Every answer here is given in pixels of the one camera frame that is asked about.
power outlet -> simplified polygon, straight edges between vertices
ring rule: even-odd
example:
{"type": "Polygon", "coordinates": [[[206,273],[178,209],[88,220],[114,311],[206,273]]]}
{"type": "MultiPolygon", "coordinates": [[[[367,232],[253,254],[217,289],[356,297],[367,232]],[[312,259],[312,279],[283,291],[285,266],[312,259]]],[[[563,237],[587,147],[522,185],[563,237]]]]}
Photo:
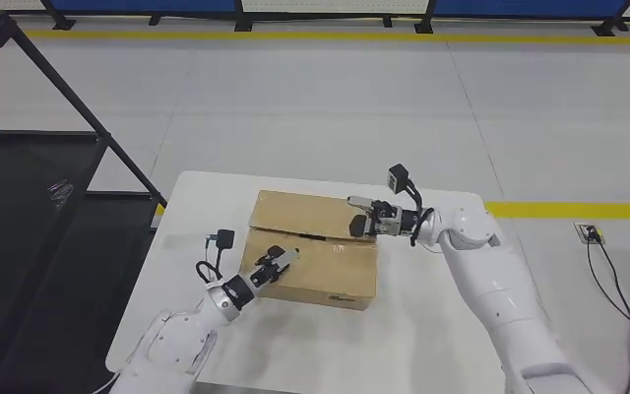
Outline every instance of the power outlet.
{"type": "Polygon", "coordinates": [[[578,232],[578,237],[580,238],[582,243],[584,243],[585,245],[587,243],[589,243],[588,242],[588,238],[589,238],[589,230],[588,230],[588,228],[590,226],[595,227],[595,231],[598,232],[599,238],[601,239],[601,244],[606,244],[605,239],[603,239],[603,233],[601,232],[601,229],[599,227],[597,227],[596,225],[594,225],[592,223],[574,223],[573,226],[575,226],[575,231],[578,232]]]}

white wall panel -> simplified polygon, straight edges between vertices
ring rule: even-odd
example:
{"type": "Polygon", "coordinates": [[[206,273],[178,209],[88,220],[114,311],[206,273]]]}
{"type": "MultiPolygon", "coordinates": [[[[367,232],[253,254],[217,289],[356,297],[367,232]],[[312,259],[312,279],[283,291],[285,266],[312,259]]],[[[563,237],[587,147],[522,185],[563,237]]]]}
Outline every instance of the white wall panel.
{"type": "Polygon", "coordinates": [[[0,10],[43,10],[39,0],[0,0],[0,10]]]}
{"type": "Polygon", "coordinates": [[[243,0],[250,12],[423,14],[428,0],[243,0]]]}

black cable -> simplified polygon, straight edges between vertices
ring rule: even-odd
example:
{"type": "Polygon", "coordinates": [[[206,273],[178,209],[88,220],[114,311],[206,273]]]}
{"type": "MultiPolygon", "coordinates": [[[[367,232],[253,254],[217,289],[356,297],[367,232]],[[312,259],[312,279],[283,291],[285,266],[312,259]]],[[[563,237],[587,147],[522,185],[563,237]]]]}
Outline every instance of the black cable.
{"type": "Polygon", "coordinates": [[[422,224],[424,223],[424,221],[426,221],[426,218],[428,218],[428,216],[434,211],[435,210],[433,208],[427,208],[426,210],[424,210],[424,213],[422,215],[418,216],[417,223],[415,224],[415,229],[413,229],[413,234],[410,238],[411,246],[415,246],[415,240],[420,235],[420,228],[422,227],[422,224]]]}
{"type": "Polygon", "coordinates": [[[219,249],[219,251],[217,252],[217,262],[215,263],[215,268],[217,269],[217,273],[218,273],[217,279],[220,279],[219,275],[221,274],[219,273],[219,264],[221,263],[221,252],[223,252],[223,249],[219,249]]]}
{"type": "MultiPolygon", "coordinates": [[[[593,228],[590,229],[590,232],[587,235],[587,257],[589,258],[589,267],[591,268],[591,274],[593,274],[593,278],[595,279],[595,282],[598,284],[598,287],[603,293],[603,295],[606,297],[608,302],[610,302],[612,306],[614,306],[615,309],[617,309],[619,313],[623,315],[623,317],[630,320],[630,306],[628,306],[626,297],[623,295],[623,291],[621,290],[621,287],[619,286],[619,277],[617,276],[617,270],[614,267],[614,264],[612,264],[612,260],[610,260],[610,257],[608,256],[608,252],[606,251],[606,248],[603,247],[603,243],[601,243],[601,238],[599,237],[597,230],[593,228]],[[593,238],[596,241],[596,243],[599,244],[599,247],[601,248],[603,255],[606,257],[606,261],[608,262],[608,265],[610,266],[610,269],[612,270],[612,277],[614,278],[614,286],[617,289],[617,293],[619,294],[619,297],[621,298],[621,301],[623,302],[623,305],[626,308],[627,314],[624,313],[623,310],[621,310],[621,308],[617,306],[615,302],[612,301],[612,299],[610,299],[610,297],[608,296],[608,293],[603,289],[603,287],[599,283],[598,277],[595,275],[595,271],[593,270],[593,263],[591,262],[591,238],[590,238],[591,234],[593,235],[593,238]]],[[[628,376],[628,380],[626,381],[626,387],[623,390],[623,392],[624,394],[630,394],[630,376],[628,376]]]]}
{"type": "Polygon", "coordinates": [[[422,224],[424,223],[424,221],[426,221],[426,218],[428,218],[428,216],[432,214],[435,210],[433,208],[427,208],[424,211],[424,213],[422,213],[422,195],[415,188],[415,185],[413,184],[413,181],[411,181],[411,179],[407,181],[406,191],[409,194],[409,196],[411,196],[413,201],[415,201],[415,205],[417,207],[417,222],[415,223],[415,229],[413,229],[413,233],[411,234],[411,237],[409,238],[409,241],[411,242],[411,246],[415,246],[415,241],[420,235],[420,229],[422,228],[422,224]]]}
{"type": "Polygon", "coordinates": [[[205,266],[207,267],[209,270],[211,270],[212,272],[215,273],[215,275],[219,276],[220,274],[217,273],[217,271],[215,270],[215,267],[213,267],[209,262],[207,261],[199,261],[196,265],[195,265],[195,270],[197,271],[197,275],[199,275],[199,277],[202,279],[202,281],[204,281],[204,283],[207,285],[210,283],[210,278],[206,276],[206,274],[204,274],[201,270],[201,267],[205,266]]]}
{"type": "Polygon", "coordinates": [[[619,313],[621,313],[623,315],[623,317],[625,317],[626,319],[630,320],[630,313],[629,314],[624,313],[623,310],[621,310],[621,308],[619,306],[617,306],[617,304],[610,298],[610,296],[608,295],[606,290],[603,289],[603,287],[601,286],[601,283],[598,280],[598,276],[595,274],[595,270],[593,269],[593,263],[591,262],[591,240],[590,239],[587,239],[587,257],[589,259],[589,268],[591,268],[591,274],[593,274],[593,279],[595,279],[595,283],[598,284],[598,287],[601,290],[601,292],[603,293],[603,296],[606,297],[608,302],[610,302],[610,304],[612,306],[614,306],[614,308],[617,309],[619,311],[619,313]]]}
{"type": "Polygon", "coordinates": [[[626,311],[628,312],[628,315],[630,316],[630,306],[628,306],[626,297],[623,295],[623,292],[621,291],[621,287],[619,286],[619,277],[617,276],[617,270],[614,268],[614,264],[612,264],[610,257],[608,257],[608,252],[606,252],[606,248],[603,247],[603,244],[600,241],[598,241],[598,244],[599,244],[599,247],[601,248],[601,251],[603,252],[603,255],[606,256],[606,260],[608,260],[608,265],[610,266],[610,269],[612,270],[612,277],[614,278],[614,286],[617,288],[617,292],[619,293],[621,302],[623,302],[623,305],[626,307],[626,311]]]}
{"type": "Polygon", "coordinates": [[[213,266],[212,264],[208,262],[209,246],[210,246],[210,238],[208,237],[206,238],[206,250],[205,250],[206,259],[204,261],[198,262],[195,265],[195,270],[197,271],[197,275],[199,275],[199,277],[204,281],[205,284],[210,283],[211,271],[215,273],[217,280],[220,281],[223,278],[223,275],[221,274],[221,271],[219,270],[219,264],[221,263],[221,253],[223,252],[223,249],[219,249],[219,251],[217,252],[217,263],[215,264],[215,266],[213,266]],[[208,276],[206,276],[206,274],[204,274],[201,271],[202,266],[208,268],[208,276]]]}

cardboard box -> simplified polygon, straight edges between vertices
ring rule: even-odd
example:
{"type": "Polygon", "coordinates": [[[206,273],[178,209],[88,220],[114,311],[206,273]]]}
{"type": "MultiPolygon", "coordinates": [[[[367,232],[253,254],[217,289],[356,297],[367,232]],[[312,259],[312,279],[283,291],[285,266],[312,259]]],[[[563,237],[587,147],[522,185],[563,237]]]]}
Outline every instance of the cardboard box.
{"type": "Polygon", "coordinates": [[[250,219],[241,272],[272,245],[299,257],[259,296],[363,310],[376,296],[376,239],[353,238],[361,211],[346,200],[262,190],[250,219]]]}

gray floor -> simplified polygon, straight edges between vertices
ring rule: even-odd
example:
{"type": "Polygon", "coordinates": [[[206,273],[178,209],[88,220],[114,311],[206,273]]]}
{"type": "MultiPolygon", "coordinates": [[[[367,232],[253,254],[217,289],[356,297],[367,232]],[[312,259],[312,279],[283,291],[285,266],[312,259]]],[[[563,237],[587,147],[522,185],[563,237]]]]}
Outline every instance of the gray floor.
{"type": "MultiPolygon", "coordinates": [[[[25,28],[46,27],[41,19],[25,28]]],[[[146,20],[75,29],[140,30],[146,20]]],[[[265,24],[257,31],[382,31],[379,22],[265,24]]],[[[410,22],[397,21],[407,32],[410,22]]],[[[163,31],[232,24],[166,21],[163,31]]],[[[586,35],[583,24],[436,23],[439,33],[586,35]]],[[[382,183],[402,162],[422,188],[486,200],[630,200],[628,46],[363,41],[37,40],[166,195],[186,169],[382,183]]],[[[0,52],[0,127],[87,129],[19,48],[0,52]]],[[[142,186],[116,157],[93,189],[142,186]]],[[[550,324],[617,392],[627,321],[600,295],[571,220],[503,220],[550,324]]],[[[599,222],[630,287],[626,221],[599,222]]],[[[598,270],[611,281],[594,253],[598,270]]]]}

